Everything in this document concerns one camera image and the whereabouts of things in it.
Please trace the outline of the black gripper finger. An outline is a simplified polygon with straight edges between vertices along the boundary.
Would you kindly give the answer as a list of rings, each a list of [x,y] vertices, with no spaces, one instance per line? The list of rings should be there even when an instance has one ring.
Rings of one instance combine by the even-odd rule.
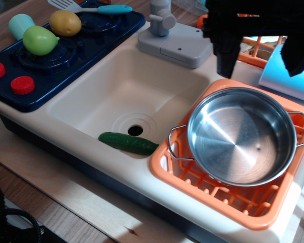
[[[301,74],[304,71],[304,35],[289,35],[281,57],[290,77]]]
[[[217,57],[217,73],[225,78],[231,78],[240,53],[241,35],[215,35],[213,53]]]

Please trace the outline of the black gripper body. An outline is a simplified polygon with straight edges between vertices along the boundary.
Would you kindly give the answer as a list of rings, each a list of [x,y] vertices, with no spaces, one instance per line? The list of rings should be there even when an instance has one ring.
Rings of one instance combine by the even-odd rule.
[[[284,35],[304,41],[304,1],[206,1],[204,37]]]

